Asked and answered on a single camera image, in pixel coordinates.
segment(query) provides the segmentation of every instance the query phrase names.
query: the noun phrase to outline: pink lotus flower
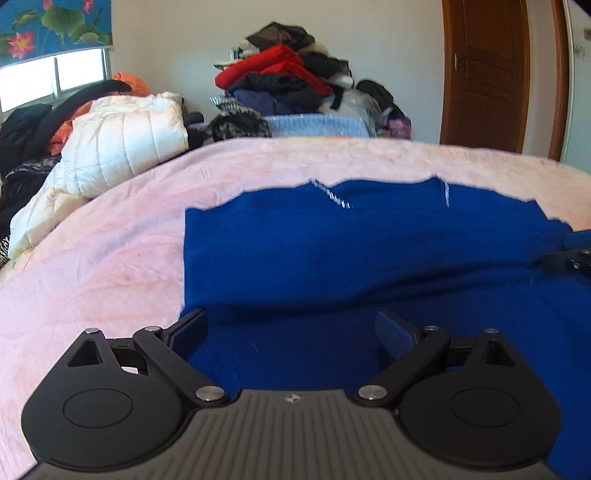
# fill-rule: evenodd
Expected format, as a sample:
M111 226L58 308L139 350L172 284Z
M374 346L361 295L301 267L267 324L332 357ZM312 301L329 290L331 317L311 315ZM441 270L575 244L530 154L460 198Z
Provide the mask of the pink lotus flower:
M35 38L35 34L32 32L17 33L16 36L9 38L8 44L10 48L8 54L12 55L13 59L18 57L23 60L35 49L33 38Z

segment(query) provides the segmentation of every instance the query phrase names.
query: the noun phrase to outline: wooden door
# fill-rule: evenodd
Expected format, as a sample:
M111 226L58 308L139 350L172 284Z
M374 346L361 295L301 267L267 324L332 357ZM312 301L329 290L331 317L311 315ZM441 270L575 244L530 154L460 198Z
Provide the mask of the wooden door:
M443 0L443 14L441 143L521 152L530 85L525 0Z

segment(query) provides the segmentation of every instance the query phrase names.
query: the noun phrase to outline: blue sweater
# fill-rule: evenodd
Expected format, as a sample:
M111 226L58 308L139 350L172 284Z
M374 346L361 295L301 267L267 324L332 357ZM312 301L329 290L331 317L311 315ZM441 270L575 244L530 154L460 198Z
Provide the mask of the blue sweater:
M191 364L229 391L353 391L382 369L373 316L388 306L456 336L497 327L559 402L550 465L591 476L591 288L535 264L571 232L535 202L446 185L347 181L247 193L186 212L185 309L209 337Z

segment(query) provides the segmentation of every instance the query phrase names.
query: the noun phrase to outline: light blue knit fabric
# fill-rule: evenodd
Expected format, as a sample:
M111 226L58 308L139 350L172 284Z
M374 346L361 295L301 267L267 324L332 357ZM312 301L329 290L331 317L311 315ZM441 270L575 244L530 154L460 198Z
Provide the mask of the light blue knit fabric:
M273 137L371 137L363 119L307 113L268 116Z

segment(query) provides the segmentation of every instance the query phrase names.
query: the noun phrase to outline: blue curtain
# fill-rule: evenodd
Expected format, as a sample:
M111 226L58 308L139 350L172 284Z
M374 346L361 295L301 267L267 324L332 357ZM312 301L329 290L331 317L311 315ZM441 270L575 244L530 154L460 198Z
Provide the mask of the blue curtain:
M0 0L0 67L112 44L111 0Z

